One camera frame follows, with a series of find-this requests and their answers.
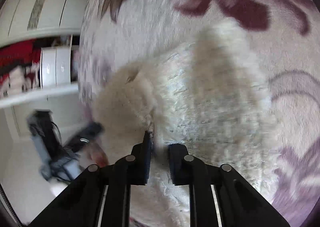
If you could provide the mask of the white wardrobe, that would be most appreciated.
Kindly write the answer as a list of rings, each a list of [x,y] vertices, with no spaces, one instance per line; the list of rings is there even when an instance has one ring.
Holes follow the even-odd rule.
[[[49,109],[64,134],[84,124],[77,110],[78,48],[87,0],[6,0],[1,8],[1,48],[36,39],[42,48],[71,48],[71,84],[42,88],[38,81],[29,90],[7,90],[1,98],[11,137],[16,142],[30,137],[27,116],[35,109]]]

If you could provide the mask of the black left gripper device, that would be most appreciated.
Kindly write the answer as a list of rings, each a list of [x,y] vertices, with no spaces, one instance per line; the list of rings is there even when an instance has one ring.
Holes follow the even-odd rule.
[[[35,110],[27,117],[31,139],[41,158],[40,174],[46,180],[72,182],[80,173],[78,153],[103,131],[101,124],[91,122],[63,144],[60,130],[50,110]]]

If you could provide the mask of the white drawer box on shelf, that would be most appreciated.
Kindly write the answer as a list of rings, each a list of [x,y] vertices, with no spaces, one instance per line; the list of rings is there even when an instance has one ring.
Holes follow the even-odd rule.
[[[71,48],[42,48],[40,85],[42,88],[71,84]]]

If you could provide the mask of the red clothes on shelf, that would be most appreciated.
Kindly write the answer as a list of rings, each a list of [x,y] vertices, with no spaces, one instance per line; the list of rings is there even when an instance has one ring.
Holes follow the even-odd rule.
[[[41,57],[41,47],[36,39],[25,40],[1,48],[1,85],[9,78],[17,66],[37,64]]]

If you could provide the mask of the purple floral plush blanket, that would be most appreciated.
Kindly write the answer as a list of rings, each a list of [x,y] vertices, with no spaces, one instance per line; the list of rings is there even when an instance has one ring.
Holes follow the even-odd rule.
[[[115,163],[153,133],[132,226],[189,226],[168,146],[235,168],[291,226],[319,213],[319,11],[312,0],[88,0],[79,95]]]

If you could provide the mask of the white fluffy garment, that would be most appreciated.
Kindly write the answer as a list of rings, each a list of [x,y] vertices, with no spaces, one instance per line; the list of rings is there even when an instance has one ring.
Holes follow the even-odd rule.
[[[119,68],[93,102],[111,163],[154,134],[150,178],[131,190],[131,217],[188,226],[188,188],[170,179],[168,146],[210,165],[232,165],[267,201],[277,189],[276,119],[267,78],[234,19],[205,28],[156,57]]]

